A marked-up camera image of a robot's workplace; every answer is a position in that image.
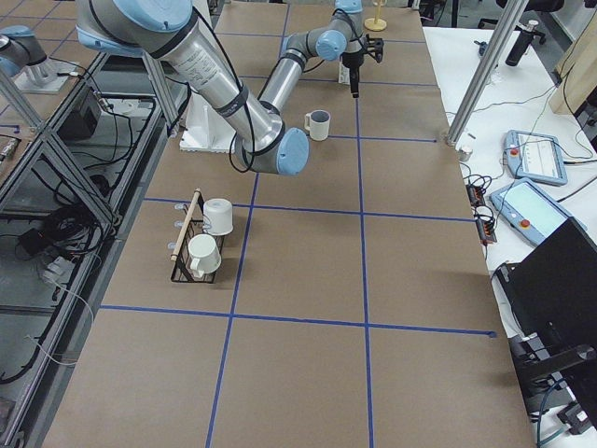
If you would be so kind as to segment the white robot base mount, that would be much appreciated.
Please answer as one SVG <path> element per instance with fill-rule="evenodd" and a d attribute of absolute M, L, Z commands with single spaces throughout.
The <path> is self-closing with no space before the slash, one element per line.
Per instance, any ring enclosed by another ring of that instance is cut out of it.
<path fill-rule="evenodd" d="M 180 149 L 186 152 L 228 153 L 233 128 L 199 95 L 192 93 Z"/>

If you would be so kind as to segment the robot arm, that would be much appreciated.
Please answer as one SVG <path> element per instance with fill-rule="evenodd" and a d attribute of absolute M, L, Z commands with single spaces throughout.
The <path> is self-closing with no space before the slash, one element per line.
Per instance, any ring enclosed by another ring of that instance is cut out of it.
<path fill-rule="evenodd" d="M 286 38 L 278 63 L 259 95 L 262 105 L 276 114 L 281 113 L 306 63 L 315 57 L 329 62 L 341 61 L 349 70 L 351 95 L 357 98 L 360 67 L 367 52 L 362 12 L 363 6 L 358 0 L 337 1 L 328 25 Z"/>
<path fill-rule="evenodd" d="M 308 137 L 280 116 L 306 63 L 297 50 L 283 54 L 257 99 L 205 36 L 209 24 L 190 1 L 78 1 L 76 11 L 84 46 L 165 61 L 197 90 L 236 132 L 242 167 L 278 175 L 304 168 Z"/>

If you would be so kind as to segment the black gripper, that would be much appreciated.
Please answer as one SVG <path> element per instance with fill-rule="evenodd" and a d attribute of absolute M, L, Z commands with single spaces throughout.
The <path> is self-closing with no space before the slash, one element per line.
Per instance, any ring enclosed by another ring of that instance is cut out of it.
<path fill-rule="evenodd" d="M 351 95 L 354 98 L 360 96 L 360 66 L 364 63 L 364 53 L 362 50 L 355 52 L 344 52 L 342 54 L 342 65 L 349 69 L 349 80 Z"/>

